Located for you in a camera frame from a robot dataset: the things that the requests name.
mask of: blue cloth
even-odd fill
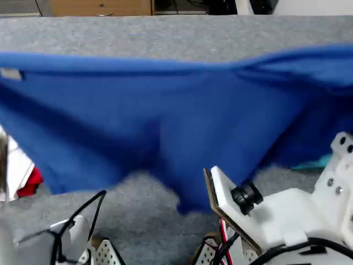
[[[353,130],[353,46],[234,63],[0,53],[0,124],[54,193],[112,186],[148,169],[209,209],[202,169],[240,184],[271,163],[320,158]]]

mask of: wooden cabinet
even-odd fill
[[[152,15],[151,0],[52,0],[52,10],[56,17],[122,15]]]

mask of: white robot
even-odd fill
[[[338,133],[331,148],[312,194],[292,188],[262,198],[252,183],[236,187],[218,167],[205,169],[212,209],[250,249],[234,238],[235,264],[353,264],[353,137]],[[195,264],[225,263],[202,259],[205,249]]]

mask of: gray felt surface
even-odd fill
[[[230,61],[265,52],[353,40],[353,17],[126,17],[0,19],[0,51]],[[264,194],[289,187],[311,190],[318,172],[278,167],[260,174]],[[38,194],[10,203],[20,236],[75,211],[93,193]],[[177,197],[144,173],[132,174],[103,203],[96,233],[110,237],[127,264],[185,264],[214,215],[180,216]],[[94,208],[86,211],[92,217]]]

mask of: black wire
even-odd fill
[[[42,11],[40,10],[39,4],[38,4],[38,0],[34,0],[34,1],[35,1],[35,4],[37,5],[38,12],[39,12],[40,16],[42,17],[42,16],[43,16],[43,13],[42,13]]]
[[[286,247],[285,245],[281,245],[281,246],[270,248],[267,252],[265,252],[256,260],[254,260],[250,265],[263,265],[280,254],[295,251],[295,250],[300,250],[301,248],[313,246],[313,245],[331,248],[332,250],[337,251],[353,259],[353,251],[350,250],[349,248],[330,240],[317,238],[317,237],[309,237],[307,242],[300,243],[291,247]]]
[[[234,244],[235,240],[237,240],[238,237],[239,235],[235,233],[227,240],[227,242],[223,243],[221,248],[216,251],[215,257],[213,258],[212,265],[221,264],[222,258],[227,254],[227,252],[229,251],[229,249],[231,248],[231,246]]]
[[[177,2],[177,0],[173,0],[174,6],[175,6],[176,14],[179,15],[178,5],[177,5],[176,2]]]
[[[76,210],[71,215],[71,217],[67,220],[67,222],[64,223],[64,225],[62,226],[61,230],[59,231],[59,233],[57,233],[57,236],[54,239],[53,248],[52,248],[52,251],[51,251],[50,265],[55,265],[57,253],[58,253],[57,260],[59,262],[61,262],[61,263],[62,262],[69,262],[69,263],[76,262],[77,263],[77,261],[68,261],[66,259],[66,257],[63,255],[62,247],[61,247],[61,237],[65,233],[66,229],[70,226],[70,224],[74,221],[74,218],[81,211],[83,211],[85,208],[87,208],[92,202],[94,202],[95,200],[100,198],[100,200],[98,202],[97,210],[95,211],[95,215],[94,215],[94,219],[93,219],[93,222],[92,222],[92,226],[91,226],[91,228],[89,230],[89,233],[88,233],[88,240],[89,240],[91,235],[92,235],[92,233],[93,233],[93,231],[94,231],[95,223],[97,221],[97,217],[98,217],[98,214],[99,214],[99,209],[100,209],[101,203],[102,203],[105,195],[106,195],[106,190],[101,190],[99,193],[97,193],[95,196],[93,196],[87,202],[85,202],[80,208],[78,208],[78,210]]]

